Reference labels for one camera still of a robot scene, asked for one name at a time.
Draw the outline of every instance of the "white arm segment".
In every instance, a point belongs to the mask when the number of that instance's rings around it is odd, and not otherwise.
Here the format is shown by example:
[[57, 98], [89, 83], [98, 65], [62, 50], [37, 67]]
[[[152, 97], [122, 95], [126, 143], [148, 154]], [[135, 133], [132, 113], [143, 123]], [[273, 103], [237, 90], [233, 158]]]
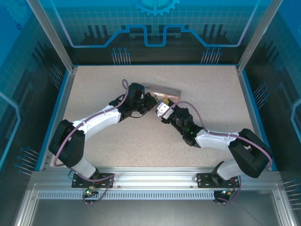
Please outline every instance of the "white arm segment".
[[[106, 106], [99, 112], [107, 111], [113, 106]], [[116, 124], [120, 121], [121, 113], [118, 112], [118, 109], [114, 109], [110, 112], [103, 113], [101, 115], [96, 116], [95, 118], [91, 119], [83, 126], [79, 127], [79, 130], [83, 130], [85, 132], [85, 142], [92, 137], [95, 133], [101, 131], [102, 129], [106, 128], [107, 126]], [[73, 126], [78, 126], [81, 122], [83, 122], [88, 117], [74, 121]], [[85, 178], [90, 178], [96, 171], [95, 166], [93, 166], [88, 160], [83, 156], [82, 159], [77, 163], [75, 166], [72, 167], [76, 172], [83, 175]]]
[[216, 136], [207, 133], [204, 129], [202, 129], [196, 137], [196, 142], [200, 147], [211, 147], [223, 151], [229, 151], [229, 144], [231, 141], [235, 140], [235, 137], [222, 137]]
[[[219, 150], [230, 151], [228, 146], [231, 141], [234, 141], [235, 137], [222, 137], [215, 136], [207, 133], [205, 130], [201, 130], [196, 137], [196, 142], [200, 147], [211, 147]], [[233, 159], [230, 161], [223, 162], [217, 170], [217, 174], [224, 180], [229, 180], [232, 177], [237, 175], [244, 175], [244, 172], [241, 171], [237, 162]]]
[[[106, 106], [104, 109], [102, 109], [99, 112], [107, 111], [114, 106]], [[103, 113], [101, 115], [96, 116], [95, 118], [91, 119], [81, 127], [79, 127], [79, 130], [82, 130], [85, 132], [85, 141], [87, 141], [90, 137], [92, 137], [95, 133], [101, 131], [102, 129], [106, 128], [107, 126], [116, 124], [120, 120], [121, 113], [118, 111], [118, 109], [114, 109], [110, 112]], [[81, 122], [86, 120], [89, 117], [86, 117], [84, 119], [73, 121], [73, 126], [78, 126]]]
[[217, 169], [217, 174], [224, 180], [229, 180], [230, 178], [237, 177], [238, 175], [244, 175], [245, 173], [241, 171], [237, 162], [233, 159], [230, 161], [224, 161]]

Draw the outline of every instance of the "blue border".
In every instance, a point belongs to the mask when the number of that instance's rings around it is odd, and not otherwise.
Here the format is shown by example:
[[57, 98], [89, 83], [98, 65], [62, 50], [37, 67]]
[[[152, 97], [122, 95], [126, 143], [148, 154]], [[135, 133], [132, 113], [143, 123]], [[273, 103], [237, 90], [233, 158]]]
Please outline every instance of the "blue border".
[[292, 113], [291, 113], [291, 122], [292, 122], [292, 125], [293, 125], [293, 128], [296, 132], [296, 135], [301, 143], [301, 133], [299, 131], [299, 128], [297, 126], [297, 123], [295, 121], [295, 115], [296, 115], [296, 109], [297, 107], [301, 105], [301, 99], [298, 99], [294, 104], [293, 104], [293, 108], [292, 108]]
[[[242, 74], [243, 74], [243, 77], [244, 77], [244, 80], [245, 80], [245, 83], [246, 83], [247, 91], [248, 91], [249, 96], [250, 96], [250, 99], [251, 99], [252, 107], [253, 107], [254, 112], [255, 112], [255, 117], [256, 117], [256, 120], [257, 120], [257, 122], [258, 122], [259, 130], [260, 130], [260, 133], [261, 133], [263, 142], [264, 142], [268, 147], [270, 147], [270, 146], [269, 146], [269, 142], [268, 142], [268, 138], [267, 138], [267, 135], [266, 135], [266, 133], [265, 133], [265, 131], [264, 131], [263, 124], [262, 124], [262, 121], [261, 121], [261, 117], [260, 117], [260, 115], [259, 115], [259, 111], [258, 111], [256, 102], [255, 102], [255, 99], [254, 99], [254, 96], [253, 96], [253, 92], [252, 92], [252, 90], [251, 90], [251, 86], [250, 86], [250, 83], [249, 83], [249, 80], [248, 80], [248, 78], [247, 78], [247, 75], [246, 75], [245, 70], [242, 71]], [[276, 165], [275, 165], [274, 158], [272, 158], [272, 159], [273, 159], [272, 171], [277, 171], [277, 167], [276, 167]]]
[[10, 149], [10, 146], [11, 146], [11, 144], [13, 142], [13, 139], [14, 139], [16, 133], [17, 133], [18, 127], [20, 125], [21, 116], [20, 116], [19, 106], [14, 101], [12, 101], [11, 99], [9, 99], [2, 92], [0, 92], [0, 97], [3, 98], [9, 105], [11, 105], [15, 109], [16, 116], [17, 116], [17, 122], [15, 123], [14, 129], [13, 129], [13, 131], [12, 131], [10, 137], [9, 137], [8, 143], [6, 144], [4, 152], [3, 152], [2, 156], [1, 156], [1, 159], [0, 159], [0, 170], [1, 170], [2, 166], [3, 166], [3, 163], [5, 161], [5, 158], [6, 158], [7, 154], [8, 154], [9, 149]]
[[56, 99], [56, 102], [55, 102], [55, 107], [53, 109], [53, 112], [52, 112], [52, 115], [51, 115], [51, 118], [50, 118], [50, 122], [49, 122], [48, 129], [47, 129], [44, 141], [43, 141], [41, 152], [39, 154], [39, 158], [38, 158], [38, 161], [37, 161], [37, 164], [36, 164], [35, 171], [39, 171], [40, 166], [43, 162], [44, 154], [45, 154], [46, 150], [48, 149], [47, 143], [48, 143], [48, 140], [50, 138], [51, 129], [53, 127], [55, 117], [56, 117], [57, 112], [58, 112], [58, 107], [60, 105], [60, 102], [61, 102], [61, 99], [62, 99], [62, 96], [63, 96], [63, 91], [64, 91], [64, 88], [65, 88], [65, 85], [66, 85], [66, 82], [67, 82], [67, 79], [68, 79], [68, 74], [69, 74], [69, 71], [66, 70], [66, 73], [64, 75], [64, 79], [63, 79], [60, 91], [58, 93], [58, 96], [57, 96], [57, 99]]
[[261, 0], [258, 0], [251, 15], [250, 15], [250, 18], [248, 19], [248, 22], [246, 23], [246, 26], [239, 38], [239, 41], [237, 44], [207, 44], [205, 43], [205, 41], [195, 32], [195, 30], [192, 30], [192, 29], [185, 29], [185, 25], [184, 24], [167, 24], [164, 26], [164, 29], [163, 29], [163, 42], [162, 44], [149, 44], [148, 43], [148, 39], [147, 39], [147, 28], [145, 25], [143, 24], [131, 24], [131, 25], [126, 25], [126, 29], [125, 30], [117, 30], [110, 38], [109, 40], [106, 41], [106, 43], [104, 45], [74, 45], [72, 40], [71, 40], [71, 37], [70, 35], [68, 34], [68, 31], [60, 17], [60, 14], [58, 13], [57, 11], [57, 8], [53, 2], [53, 0], [50, 0], [50, 3], [52, 5], [52, 8], [57, 16], [57, 19], [59, 20], [60, 24], [61, 24], [61, 27], [66, 35], [66, 38], [69, 42], [69, 44], [73, 47], [73, 48], [106, 48], [120, 33], [130, 33], [130, 28], [143, 28], [143, 34], [144, 34], [144, 44], [145, 46], [147, 47], [163, 47], [166, 45], [166, 38], [167, 38], [167, 29], [170, 28], [170, 27], [179, 27], [181, 29], [181, 32], [189, 32], [191, 33], [192, 35], [195, 36], [195, 38], [200, 42], [202, 43], [205, 47], [231, 47], [231, 48], [236, 48], [238, 46], [240, 46], [248, 28], [249, 28], [249, 25], [253, 19], [253, 16], [260, 4]]

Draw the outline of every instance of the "metal plate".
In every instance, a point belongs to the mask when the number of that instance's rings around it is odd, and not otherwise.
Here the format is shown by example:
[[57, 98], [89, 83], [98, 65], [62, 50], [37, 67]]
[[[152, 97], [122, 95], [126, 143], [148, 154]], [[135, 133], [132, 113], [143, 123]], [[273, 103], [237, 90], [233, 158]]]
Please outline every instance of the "metal plate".
[[[98, 179], [105, 178], [105, 177], [108, 177], [110, 175], [112, 175], [112, 173], [100, 173], [99, 176], [98, 176]], [[100, 184], [95, 185], [95, 188], [107, 188], [110, 181], [111, 181], [111, 178], [107, 179], [107, 180], [104, 180]], [[73, 180], [72, 180], [71, 187], [73, 187], [73, 188], [88, 188], [91, 185], [92, 185], [92, 182], [84, 180], [83, 178], [81, 178], [77, 174], [73, 175]]]
[[[198, 173], [196, 177], [198, 188], [233, 188], [232, 182], [226, 180], [222, 182], [221, 186], [217, 186], [211, 179], [210, 173]], [[239, 183], [235, 183], [235, 188], [239, 187]]]

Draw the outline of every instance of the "gear graphic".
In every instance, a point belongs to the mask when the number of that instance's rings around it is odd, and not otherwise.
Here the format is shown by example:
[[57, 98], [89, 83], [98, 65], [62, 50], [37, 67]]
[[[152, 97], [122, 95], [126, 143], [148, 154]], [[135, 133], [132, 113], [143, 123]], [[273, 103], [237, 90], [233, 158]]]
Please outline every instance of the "gear graphic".
[[26, 0], [0, 0], [0, 6], [6, 6], [9, 14], [18, 24], [22, 23], [28, 13]]
[[163, 16], [164, 13], [169, 13], [170, 9], [175, 9], [175, 5], [180, 3], [180, 0], [133, 0], [133, 3], [141, 13], [146, 13], [148, 16], [151, 14]]

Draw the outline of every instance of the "cable connector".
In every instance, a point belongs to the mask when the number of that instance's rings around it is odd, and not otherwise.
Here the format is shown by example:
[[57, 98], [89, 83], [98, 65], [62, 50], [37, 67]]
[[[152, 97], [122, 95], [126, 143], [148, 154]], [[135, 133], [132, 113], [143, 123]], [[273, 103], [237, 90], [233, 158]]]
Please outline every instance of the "cable connector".
[[86, 195], [91, 195], [93, 190], [95, 189], [95, 186], [90, 186], [86, 189]]

